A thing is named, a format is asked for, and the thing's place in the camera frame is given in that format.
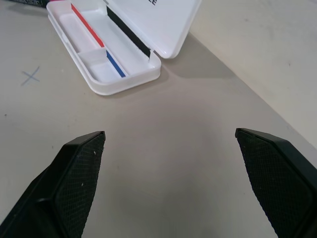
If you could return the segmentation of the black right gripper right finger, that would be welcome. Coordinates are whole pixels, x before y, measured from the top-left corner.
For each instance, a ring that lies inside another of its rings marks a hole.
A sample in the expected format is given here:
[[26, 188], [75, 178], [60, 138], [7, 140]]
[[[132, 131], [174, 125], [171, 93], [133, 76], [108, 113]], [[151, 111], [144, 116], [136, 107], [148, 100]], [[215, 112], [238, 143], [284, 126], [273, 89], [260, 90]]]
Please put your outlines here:
[[280, 238], [317, 236], [317, 170], [287, 140], [238, 128], [252, 190]]

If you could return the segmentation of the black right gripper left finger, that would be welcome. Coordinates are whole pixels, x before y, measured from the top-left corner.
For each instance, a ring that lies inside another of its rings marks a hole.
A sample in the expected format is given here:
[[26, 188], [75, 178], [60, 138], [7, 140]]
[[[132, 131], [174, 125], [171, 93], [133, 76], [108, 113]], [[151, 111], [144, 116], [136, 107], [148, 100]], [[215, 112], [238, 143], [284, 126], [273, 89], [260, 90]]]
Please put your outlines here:
[[0, 225], [2, 238], [80, 238], [95, 197], [106, 135], [64, 144]]

